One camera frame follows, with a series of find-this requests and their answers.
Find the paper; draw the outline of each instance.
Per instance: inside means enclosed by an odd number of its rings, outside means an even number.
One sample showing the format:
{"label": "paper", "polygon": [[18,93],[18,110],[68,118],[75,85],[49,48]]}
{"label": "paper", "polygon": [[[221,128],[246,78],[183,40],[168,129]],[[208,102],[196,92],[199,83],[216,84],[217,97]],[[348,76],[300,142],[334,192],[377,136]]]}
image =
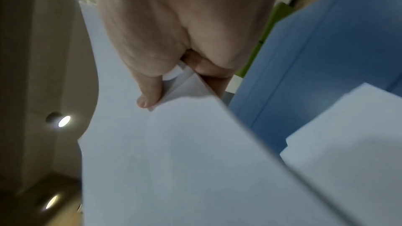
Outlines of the paper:
{"label": "paper", "polygon": [[82,4],[99,78],[79,140],[85,226],[340,226],[185,67],[153,111],[118,58],[96,8]]}
{"label": "paper", "polygon": [[286,164],[363,225],[402,225],[402,98],[363,84],[286,141]]}

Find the hand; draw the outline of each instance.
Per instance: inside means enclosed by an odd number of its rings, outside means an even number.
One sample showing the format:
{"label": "hand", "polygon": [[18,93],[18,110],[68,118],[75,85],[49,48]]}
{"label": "hand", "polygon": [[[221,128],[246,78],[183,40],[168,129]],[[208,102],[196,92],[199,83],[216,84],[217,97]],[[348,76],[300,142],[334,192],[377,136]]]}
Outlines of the hand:
{"label": "hand", "polygon": [[245,65],[274,0],[97,0],[106,30],[154,106],[162,75],[182,59],[218,95]]}

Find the green object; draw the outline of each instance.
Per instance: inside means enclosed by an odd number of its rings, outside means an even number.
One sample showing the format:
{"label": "green object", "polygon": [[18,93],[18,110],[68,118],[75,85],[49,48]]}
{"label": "green object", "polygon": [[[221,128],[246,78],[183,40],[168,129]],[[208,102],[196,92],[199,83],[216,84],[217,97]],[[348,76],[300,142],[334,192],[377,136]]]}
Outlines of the green object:
{"label": "green object", "polygon": [[257,43],[253,52],[251,53],[251,56],[248,59],[246,66],[244,66],[243,69],[240,69],[239,71],[236,72],[237,76],[240,76],[242,78],[246,76],[251,64],[254,62],[255,57],[257,56],[263,44],[265,43],[265,40],[267,39],[269,33],[271,32],[275,24],[280,20],[284,19],[285,17],[289,16],[293,12],[294,9],[285,3],[279,3],[273,8],[271,16],[269,17],[268,20],[267,27],[265,28],[265,31],[260,38],[260,41]]}

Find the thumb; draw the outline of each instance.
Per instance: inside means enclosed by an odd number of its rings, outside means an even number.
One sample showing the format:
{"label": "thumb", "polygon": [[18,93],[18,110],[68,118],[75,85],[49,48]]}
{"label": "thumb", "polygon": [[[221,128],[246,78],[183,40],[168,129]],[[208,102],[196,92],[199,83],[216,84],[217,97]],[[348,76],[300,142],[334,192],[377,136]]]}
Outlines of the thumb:
{"label": "thumb", "polygon": [[162,96],[162,76],[149,77],[133,70],[131,73],[142,92],[137,105],[141,108],[154,106]]}

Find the white paper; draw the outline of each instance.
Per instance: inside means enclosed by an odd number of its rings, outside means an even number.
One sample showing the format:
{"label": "white paper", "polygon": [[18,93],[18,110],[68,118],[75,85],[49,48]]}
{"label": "white paper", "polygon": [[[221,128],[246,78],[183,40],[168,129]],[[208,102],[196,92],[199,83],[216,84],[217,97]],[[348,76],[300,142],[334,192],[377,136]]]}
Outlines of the white paper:
{"label": "white paper", "polygon": [[81,137],[85,226],[345,225],[260,146],[188,67],[162,104],[140,90],[95,8],[82,5],[99,78]]}
{"label": "white paper", "polygon": [[286,164],[363,225],[402,225],[402,98],[363,84],[286,141]]}

